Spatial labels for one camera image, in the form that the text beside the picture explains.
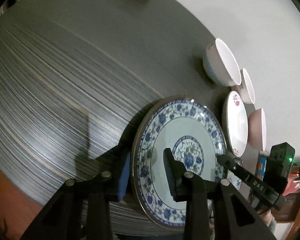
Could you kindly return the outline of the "pink bowl white interior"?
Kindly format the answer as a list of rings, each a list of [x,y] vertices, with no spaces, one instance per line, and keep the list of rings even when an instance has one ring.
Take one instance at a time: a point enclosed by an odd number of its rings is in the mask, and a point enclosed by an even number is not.
[[[259,108],[248,116],[248,144],[258,151],[265,151],[266,143],[266,116],[264,109]]]

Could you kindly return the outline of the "small white bowl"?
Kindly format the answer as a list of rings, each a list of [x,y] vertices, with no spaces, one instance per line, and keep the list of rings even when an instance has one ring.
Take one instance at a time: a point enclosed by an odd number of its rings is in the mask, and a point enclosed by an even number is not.
[[[245,68],[241,70],[242,82],[235,86],[234,90],[240,95],[242,101],[246,104],[255,103],[255,91],[251,78]]]

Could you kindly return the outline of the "blue floral porcelain plate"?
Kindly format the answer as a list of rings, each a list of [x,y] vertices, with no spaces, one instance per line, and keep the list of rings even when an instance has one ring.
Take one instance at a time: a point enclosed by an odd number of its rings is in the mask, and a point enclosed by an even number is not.
[[[170,194],[163,161],[166,148],[188,171],[213,182],[226,178],[227,172],[217,156],[228,149],[216,117],[193,99],[161,99],[142,120],[132,149],[135,195],[153,223],[166,230],[181,231],[186,203],[175,202]]]

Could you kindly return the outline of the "red white object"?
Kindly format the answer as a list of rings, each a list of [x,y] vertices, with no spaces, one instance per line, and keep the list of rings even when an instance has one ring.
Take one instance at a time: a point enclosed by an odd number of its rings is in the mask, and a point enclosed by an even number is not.
[[[298,190],[298,188],[300,187],[300,182],[295,181],[298,178],[299,178],[299,172],[291,172],[289,174],[287,186],[282,194],[283,196],[287,196]]]

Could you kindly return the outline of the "white bowl blue band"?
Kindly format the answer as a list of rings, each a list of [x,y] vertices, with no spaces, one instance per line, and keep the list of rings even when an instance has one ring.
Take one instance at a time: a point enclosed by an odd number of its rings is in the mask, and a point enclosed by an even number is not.
[[[217,85],[232,87],[242,82],[237,60],[228,45],[216,38],[203,52],[203,68]]]

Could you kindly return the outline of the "white saucer pink flowers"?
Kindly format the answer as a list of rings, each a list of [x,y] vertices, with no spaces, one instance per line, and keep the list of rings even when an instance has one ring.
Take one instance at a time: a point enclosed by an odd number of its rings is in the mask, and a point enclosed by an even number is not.
[[[248,140],[248,117],[240,95],[232,90],[223,105],[222,128],[230,152],[240,158]]]

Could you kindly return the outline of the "blue orange small box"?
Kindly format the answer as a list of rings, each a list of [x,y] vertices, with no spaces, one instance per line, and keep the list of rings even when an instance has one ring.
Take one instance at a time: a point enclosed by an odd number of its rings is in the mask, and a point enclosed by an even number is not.
[[[258,153],[255,176],[260,180],[263,180],[264,178],[266,172],[267,160],[268,160],[267,155],[263,154],[262,152]]]

